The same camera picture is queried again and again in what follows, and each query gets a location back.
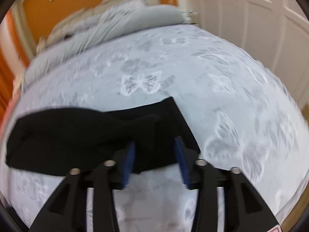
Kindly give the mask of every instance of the white butterfly print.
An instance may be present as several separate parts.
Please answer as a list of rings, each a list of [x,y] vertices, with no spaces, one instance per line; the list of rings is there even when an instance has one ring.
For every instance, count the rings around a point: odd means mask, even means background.
[[[265,84],[268,83],[267,78],[260,72],[257,72],[254,69],[249,68],[248,66],[246,67],[250,73],[252,74],[252,76],[254,77],[254,79],[259,83],[259,84]]]
[[[101,78],[104,76],[105,72],[111,66],[111,64],[112,64],[111,61],[107,60],[104,63],[92,67],[91,71],[94,73],[96,78]]]
[[[51,103],[52,106],[59,106],[59,105],[65,105],[65,96],[63,90],[52,99]]]
[[[289,200],[291,199],[291,196],[289,195],[289,193],[287,191],[282,191],[281,189],[279,189],[276,192],[276,202],[275,202],[275,213],[278,214],[280,211],[280,204],[282,203],[287,203]]]
[[[213,74],[208,74],[208,76],[214,81],[212,83],[212,90],[215,93],[235,93],[235,90],[232,88],[232,80],[229,77]]]
[[[94,99],[94,96],[91,94],[90,88],[85,92],[74,93],[72,99],[69,102],[69,105],[85,105],[88,101]]]
[[[211,160],[240,158],[244,173],[252,182],[257,182],[264,172],[264,162],[268,157],[268,150],[259,142],[240,137],[227,114],[218,112],[217,119],[216,136],[206,142],[203,151],[204,157]]]
[[[269,79],[269,83],[277,90],[281,90],[284,92],[284,94],[287,96],[287,98],[289,99],[289,101],[291,102],[291,104],[294,106],[294,108],[299,111],[297,103],[295,102],[295,100],[292,98],[292,96],[290,95],[290,93],[288,92],[287,88],[285,87],[285,85],[282,83],[282,81],[275,75],[273,74],[268,68],[265,68],[266,73],[268,74],[268,77],[270,77]]]
[[[230,53],[221,50],[220,48],[213,48],[210,46],[206,46],[206,49],[201,49],[199,52],[193,53],[195,56],[203,56],[203,55],[222,55],[222,56],[231,56]]]
[[[291,150],[299,149],[297,128],[291,117],[280,110],[275,118],[266,123],[264,135],[268,139],[271,152],[276,155],[288,156]]]
[[[147,76],[138,75],[137,78],[131,75],[122,76],[120,92],[124,96],[130,96],[138,88],[147,94],[153,94],[160,89],[161,71],[153,72]]]
[[[180,37],[175,39],[169,39],[169,38],[162,38],[161,45],[170,45],[170,44],[187,44],[187,38],[186,37]]]
[[[180,231],[191,231],[192,223],[195,215],[196,200],[190,198],[184,205],[182,229]]]
[[[156,60],[167,60],[169,56],[171,56],[171,53],[168,52],[157,52],[155,53],[156,56],[152,57],[151,59],[156,59]]]

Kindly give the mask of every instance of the metal screw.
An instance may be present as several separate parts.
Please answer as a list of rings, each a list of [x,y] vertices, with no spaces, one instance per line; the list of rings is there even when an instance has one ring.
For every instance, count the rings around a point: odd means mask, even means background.
[[[70,174],[77,175],[79,173],[80,173],[80,169],[79,168],[72,168],[70,170]]]
[[[112,167],[115,164],[116,164],[116,161],[114,161],[114,160],[107,160],[107,161],[104,162],[104,166],[106,166],[106,167]]]
[[[239,174],[239,173],[241,173],[241,171],[240,171],[240,169],[239,169],[238,167],[232,167],[232,168],[231,168],[231,171],[232,171],[232,173],[234,173],[234,174]]]
[[[207,165],[207,161],[204,160],[204,159],[197,159],[195,161],[195,164],[198,165],[198,166],[206,166]]]

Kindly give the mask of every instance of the bedspread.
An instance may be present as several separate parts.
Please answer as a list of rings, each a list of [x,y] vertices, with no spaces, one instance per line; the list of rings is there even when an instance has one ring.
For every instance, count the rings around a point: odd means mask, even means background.
[[[16,118],[29,112],[63,106],[111,111],[168,96],[174,97],[201,157],[222,169],[240,167],[282,222],[308,182],[307,124],[267,68],[192,25],[125,35],[52,69],[22,95],[4,144]],[[1,191],[28,226],[62,180],[9,169],[4,153],[0,175]],[[91,197],[89,190],[88,231]],[[196,197],[195,190],[185,189],[177,165],[132,175],[127,189],[114,191],[120,229],[190,231]],[[222,198],[219,206],[222,230]]]

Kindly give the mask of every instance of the bed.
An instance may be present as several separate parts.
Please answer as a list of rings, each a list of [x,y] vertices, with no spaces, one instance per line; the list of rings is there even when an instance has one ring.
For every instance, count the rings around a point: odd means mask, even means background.
[[[153,15],[164,20],[154,23]],[[63,178],[6,166],[6,142],[17,118],[66,106],[119,110],[172,96],[201,158],[223,169],[240,167],[282,223],[308,184],[309,131],[281,81],[244,50],[188,24],[175,7],[135,8],[110,18],[108,25],[93,26],[93,16],[78,21],[80,32],[71,30],[75,24],[60,27],[57,37],[39,48],[6,126],[0,191],[22,221],[31,225]],[[218,191],[218,230],[223,231]],[[91,189],[88,195],[89,232]],[[126,190],[114,191],[120,229],[190,231],[196,197],[196,191],[185,189],[177,165],[133,175]]]

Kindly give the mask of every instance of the black cloth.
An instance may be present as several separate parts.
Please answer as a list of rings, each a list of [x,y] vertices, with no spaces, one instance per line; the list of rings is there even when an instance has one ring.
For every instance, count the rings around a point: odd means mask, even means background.
[[[136,108],[99,112],[59,108],[17,120],[7,142],[7,165],[64,176],[71,168],[89,170],[136,143],[134,172],[176,162],[174,137],[200,153],[197,142],[172,97]]]

